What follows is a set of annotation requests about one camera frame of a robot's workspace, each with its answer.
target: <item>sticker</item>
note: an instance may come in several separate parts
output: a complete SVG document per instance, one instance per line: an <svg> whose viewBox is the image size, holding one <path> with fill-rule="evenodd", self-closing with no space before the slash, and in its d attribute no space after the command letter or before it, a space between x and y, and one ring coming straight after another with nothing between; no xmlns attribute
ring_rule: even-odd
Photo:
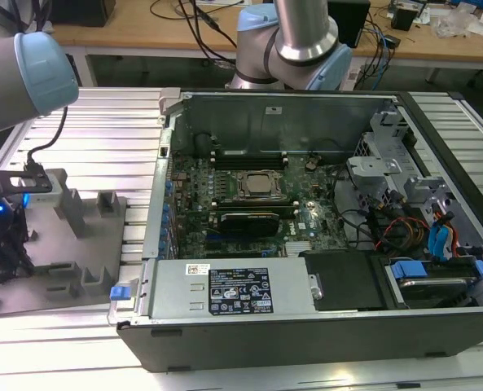
<svg viewBox="0 0 483 391"><path fill-rule="evenodd" d="M207 275L209 270L209 263L187 263L185 266L186 275Z"/></svg>
<svg viewBox="0 0 483 391"><path fill-rule="evenodd" d="M210 314L240 315L274 312L268 269L207 269L207 271L209 272Z"/></svg>

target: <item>black bracket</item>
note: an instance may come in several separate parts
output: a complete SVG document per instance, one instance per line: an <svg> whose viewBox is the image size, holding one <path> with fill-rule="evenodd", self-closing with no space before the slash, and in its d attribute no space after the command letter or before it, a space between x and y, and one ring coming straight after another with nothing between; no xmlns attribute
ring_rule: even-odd
<svg viewBox="0 0 483 391"><path fill-rule="evenodd" d="M29 180L32 186L14 186L12 178ZM28 163L24 171L2 171L0 170L0 194L2 197L13 196L23 193L49 193L53 189L46 171L38 163Z"/></svg>

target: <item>table leg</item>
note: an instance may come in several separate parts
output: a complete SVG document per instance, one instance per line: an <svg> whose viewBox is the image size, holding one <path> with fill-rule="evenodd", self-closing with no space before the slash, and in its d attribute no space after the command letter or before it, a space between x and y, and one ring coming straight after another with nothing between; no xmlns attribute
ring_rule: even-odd
<svg viewBox="0 0 483 391"><path fill-rule="evenodd" d="M68 51L72 56L75 63L75 67L80 77L80 83L82 87L96 87L96 77L94 77L93 65L89 55L86 53L84 47L76 47L73 50Z"/></svg>
<svg viewBox="0 0 483 391"><path fill-rule="evenodd" d="M339 90L341 91L353 91L355 83L357 82L358 75L361 72L361 68L366 64L366 57L353 57L352 62L349 64L349 70L346 76L340 83Z"/></svg>
<svg viewBox="0 0 483 391"><path fill-rule="evenodd" d="M434 83L435 79L438 76L438 73L440 73L440 68L431 68L429 69L428 75L426 76L426 82L428 83Z"/></svg>

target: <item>white label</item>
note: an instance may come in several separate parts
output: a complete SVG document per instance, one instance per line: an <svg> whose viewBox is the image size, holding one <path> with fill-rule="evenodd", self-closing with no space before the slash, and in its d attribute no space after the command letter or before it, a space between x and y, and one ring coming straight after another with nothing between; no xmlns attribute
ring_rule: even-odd
<svg viewBox="0 0 483 391"><path fill-rule="evenodd" d="M186 275L209 275L209 263L187 263L185 267Z"/></svg>
<svg viewBox="0 0 483 391"><path fill-rule="evenodd" d="M272 305L272 301L270 300L257 300L256 306L257 307L270 307Z"/></svg>

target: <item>electronic equipment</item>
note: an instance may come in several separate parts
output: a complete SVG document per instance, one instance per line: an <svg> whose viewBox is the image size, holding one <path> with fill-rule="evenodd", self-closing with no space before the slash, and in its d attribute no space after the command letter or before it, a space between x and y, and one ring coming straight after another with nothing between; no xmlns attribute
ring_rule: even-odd
<svg viewBox="0 0 483 391"><path fill-rule="evenodd" d="M144 368L440 357L483 340L483 196L410 95L166 89L160 107L165 193L142 274L112 294L135 311L110 314Z"/></svg>
<svg viewBox="0 0 483 391"><path fill-rule="evenodd" d="M409 31L420 7L412 2L396 2L391 20L392 29Z"/></svg>
<svg viewBox="0 0 483 391"><path fill-rule="evenodd" d="M115 5L116 0L54 0L50 21L53 24L103 27Z"/></svg>
<svg viewBox="0 0 483 391"><path fill-rule="evenodd" d="M339 27L340 43L357 47L369 10L369 0L328 0L328 13Z"/></svg>

